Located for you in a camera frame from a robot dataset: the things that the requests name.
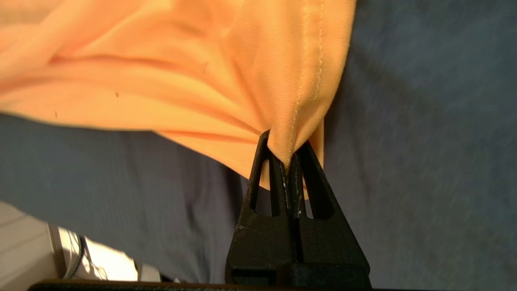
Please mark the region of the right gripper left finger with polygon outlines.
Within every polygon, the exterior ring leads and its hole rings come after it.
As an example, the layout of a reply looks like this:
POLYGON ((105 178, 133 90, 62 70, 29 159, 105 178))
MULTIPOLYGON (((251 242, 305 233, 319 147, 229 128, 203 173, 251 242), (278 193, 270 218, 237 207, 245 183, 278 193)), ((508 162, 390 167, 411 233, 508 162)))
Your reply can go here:
POLYGON ((226 277, 276 277, 294 261, 288 177, 284 164, 268 147, 270 131, 261 134, 246 194, 226 260, 226 277), (257 214, 256 204, 264 163, 268 162, 270 217, 257 214))

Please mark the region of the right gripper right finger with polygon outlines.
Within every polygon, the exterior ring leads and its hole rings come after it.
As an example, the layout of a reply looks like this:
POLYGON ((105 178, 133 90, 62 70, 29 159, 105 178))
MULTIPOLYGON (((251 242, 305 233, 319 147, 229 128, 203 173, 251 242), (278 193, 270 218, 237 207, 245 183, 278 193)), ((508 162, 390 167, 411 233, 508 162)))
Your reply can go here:
POLYGON ((290 204, 298 283, 370 283, 369 263, 310 142, 290 167, 290 204))

